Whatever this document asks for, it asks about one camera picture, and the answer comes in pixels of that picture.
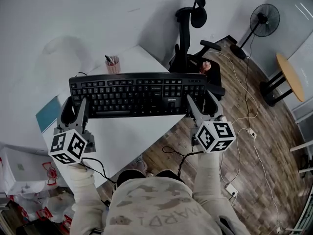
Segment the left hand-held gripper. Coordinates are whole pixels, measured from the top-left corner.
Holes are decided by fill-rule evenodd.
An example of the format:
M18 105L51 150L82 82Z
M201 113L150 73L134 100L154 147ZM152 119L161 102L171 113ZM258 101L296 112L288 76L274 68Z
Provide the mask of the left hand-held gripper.
M57 118L57 128L68 127L75 119L73 102L69 96L61 106ZM53 136L49 150L49 156L64 165L79 164L82 157L87 153L96 151L94 137L91 133L84 133L89 119L89 102L86 98L82 100L79 111L74 122L74 129L57 133Z

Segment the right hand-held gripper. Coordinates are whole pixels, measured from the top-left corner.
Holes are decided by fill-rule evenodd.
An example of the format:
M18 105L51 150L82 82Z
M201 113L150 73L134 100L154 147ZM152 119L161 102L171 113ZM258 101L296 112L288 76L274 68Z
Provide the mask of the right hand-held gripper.
M190 95L187 98L188 115L195 121L191 129L191 144L199 152L213 153L226 151L236 140L232 123L223 115L223 108L217 98L205 91L203 113Z

